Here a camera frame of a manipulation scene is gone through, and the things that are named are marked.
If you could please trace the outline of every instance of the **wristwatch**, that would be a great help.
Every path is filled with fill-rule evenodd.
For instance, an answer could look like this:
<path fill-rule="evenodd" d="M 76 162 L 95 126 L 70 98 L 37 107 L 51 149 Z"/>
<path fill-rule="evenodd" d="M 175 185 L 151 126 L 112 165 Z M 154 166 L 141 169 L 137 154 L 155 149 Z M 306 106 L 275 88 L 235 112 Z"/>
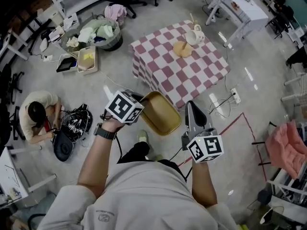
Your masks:
<path fill-rule="evenodd" d="M 114 140 L 116 136 L 116 132 L 109 132 L 101 128 L 102 123 L 98 123 L 96 125 L 96 128 L 94 130 L 94 135 L 99 135 L 103 138 L 109 139 L 109 140 Z"/>

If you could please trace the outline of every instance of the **floor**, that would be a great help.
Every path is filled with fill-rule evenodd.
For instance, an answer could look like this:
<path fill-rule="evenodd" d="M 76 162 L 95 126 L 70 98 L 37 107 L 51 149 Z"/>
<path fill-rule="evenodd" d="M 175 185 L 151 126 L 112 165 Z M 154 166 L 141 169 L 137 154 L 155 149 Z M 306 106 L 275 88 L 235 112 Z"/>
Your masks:
<path fill-rule="evenodd" d="M 86 140 L 75 144 L 71 157 L 66 162 L 60 162 L 53 154 L 52 145 L 49 141 L 43 143 L 42 151 L 25 153 L 17 156 L 16 164 L 23 169 L 30 184 L 36 183 L 47 175 L 55 173 L 57 179 L 47 186 L 38 189 L 30 197 L 23 200 L 19 205 L 31 205 L 37 202 L 46 190 L 57 192 L 62 186 L 75 184 L 78 178 L 83 161 L 88 153 L 94 139 L 93 129 L 97 122 L 100 122 L 99 115 L 103 113 L 108 102 L 103 86 L 107 85 L 112 92 L 120 89 L 118 85 L 111 82 L 108 75 L 114 82 L 146 94 L 150 90 L 142 82 L 133 77 L 131 52 L 128 45 L 138 38 L 152 33 L 162 27 L 189 19 L 192 13 L 194 18 L 202 26 L 202 29 L 228 60 L 231 71 L 226 79 L 220 80 L 216 85 L 202 93 L 195 99 L 195 102 L 202 108 L 209 108 L 212 101 L 230 96 L 229 90 L 236 87 L 241 98 L 237 108 L 232 104 L 230 116 L 222 117 L 216 112 L 212 113 L 215 128 L 222 135 L 225 155 L 220 160 L 209 163 L 213 183 L 217 188 L 218 198 L 226 202 L 236 221 L 242 221 L 250 211 L 247 206 L 257 196 L 257 192 L 265 185 L 264 174 L 261 167 L 257 148 L 251 143 L 256 140 L 263 140 L 267 135 L 269 121 L 281 124 L 285 119 L 292 118 L 297 110 L 293 102 L 282 103 L 280 98 L 291 94 L 299 86 L 294 84 L 287 88 L 283 83 L 287 79 L 295 77 L 296 72 L 302 71 L 299 64 L 289 69 L 285 60 L 292 55 L 296 48 L 290 38 L 284 34 L 282 38 L 275 38 L 270 27 L 263 28 L 259 32 L 251 33 L 247 38 L 236 40 L 232 43 L 231 49 L 223 47 L 223 39 L 219 34 L 228 38 L 236 29 L 231 20 L 218 18 L 216 23 L 205 26 L 207 15 L 202 10 L 206 4 L 205 0 L 159 0 L 159 6 L 153 6 L 153 0 L 148 2 L 146 7 L 135 6 L 136 19 L 126 18 L 122 34 L 124 43 L 116 51 L 99 51 L 99 69 L 104 72 L 97 72 L 87 76 L 80 76 L 74 73 L 62 75 L 56 73 L 57 63 L 45 63 L 39 56 L 32 56 L 27 61 L 17 59 L 13 66 L 13 72 L 24 71 L 25 75 L 20 80 L 22 94 L 16 94 L 16 104 L 21 105 L 25 97 L 32 91 L 47 90 L 61 97 L 66 109 L 79 107 L 82 103 L 89 106 L 94 117 L 94 123 Z M 254 0 L 271 18 L 260 0 Z M 82 11 L 79 17 L 87 19 L 91 14 L 102 14 L 106 2 L 98 2 L 92 7 Z M 38 53 L 40 42 L 37 42 L 34 53 Z M 53 55 L 53 60 L 58 59 L 63 50 L 49 46 L 44 52 L 45 55 Z M 229 105 L 220 108 L 219 112 L 228 116 Z M 145 129 L 149 134 L 151 146 L 156 154 L 162 154 L 164 158 L 171 158 L 181 147 L 180 136 L 186 131 L 184 123 L 171 135 L 161 137 L 155 134 L 139 119 L 138 123 L 124 127 L 118 134 L 124 151 L 128 151 L 136 142 L 136 135 L 139 129 Z M 30 147 L 26 142 L 12 141 L 16 148 Z M 258 147 L 263 159 L 267 156 L 263 147 Z M 174 162 L 182 163 L 189 154 L 180 152 Z M 119 150 L 116 143 L 113 143 L 111 154 L 112 167 L 119 158 Z M 186 174 L 190 168 L 191 161 L 181 168 Z M 266 165 L 265 172 L 269 178 L 276 169 Z"/>

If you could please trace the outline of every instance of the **pink cushion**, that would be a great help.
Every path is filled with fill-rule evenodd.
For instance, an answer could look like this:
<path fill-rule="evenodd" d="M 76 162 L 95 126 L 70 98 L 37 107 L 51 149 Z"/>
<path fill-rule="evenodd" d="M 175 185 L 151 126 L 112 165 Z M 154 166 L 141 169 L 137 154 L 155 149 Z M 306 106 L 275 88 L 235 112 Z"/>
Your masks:
<path fill-rule="evenodd" d="M 298 135 L 295 123 L 276 127 L 265 144 L 272 165 L 286 170 L 293 179 L 296 179 L 307 158 L 305 151 L 307 148 Z"/>

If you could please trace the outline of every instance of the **white cup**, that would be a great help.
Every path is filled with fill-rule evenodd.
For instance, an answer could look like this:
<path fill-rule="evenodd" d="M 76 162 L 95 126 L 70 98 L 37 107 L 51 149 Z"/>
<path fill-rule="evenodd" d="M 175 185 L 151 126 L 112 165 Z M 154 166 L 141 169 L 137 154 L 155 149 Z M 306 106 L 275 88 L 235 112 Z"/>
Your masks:
<path fill-rule="evenodd" d="M 200 25 L 195 25 L 194 30 L 190 30 L 185 34 L 186 41 L 190 45 L 196 45 L 205 41 L 205 34 L 201 31 Z"/>

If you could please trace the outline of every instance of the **white t-shirt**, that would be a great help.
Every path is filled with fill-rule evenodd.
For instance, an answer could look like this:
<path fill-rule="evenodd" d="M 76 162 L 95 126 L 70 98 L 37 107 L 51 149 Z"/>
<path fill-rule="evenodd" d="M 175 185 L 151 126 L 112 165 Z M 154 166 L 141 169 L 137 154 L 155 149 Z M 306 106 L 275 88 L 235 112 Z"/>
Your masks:
<path fill-rule="evenodd" d="M 59 98 L 55 94 L 51 94 L 47 91 L 35 91 L 27 96 L 23 104 L 20 106 L 19 110 L 20 127 L 24 133 L 26 140 L 31 140 L 33 138 L 32 127 L 36 125 L 36 122 L 34 122 L 30 118 L 29 114 L 26 112 L 26 106 L 28 106 L 32 102 L 39 102 L 46 109 L 51 105 L 55 105 L 58 100 Z"/>
<path fill-rule="evenodd" d="M 63 187 L 38 230 L 237 230 L 229 209 L 199 205 L 183 177 L 158 162 L 117 164 L 96 200 L 78 185 Z"/>

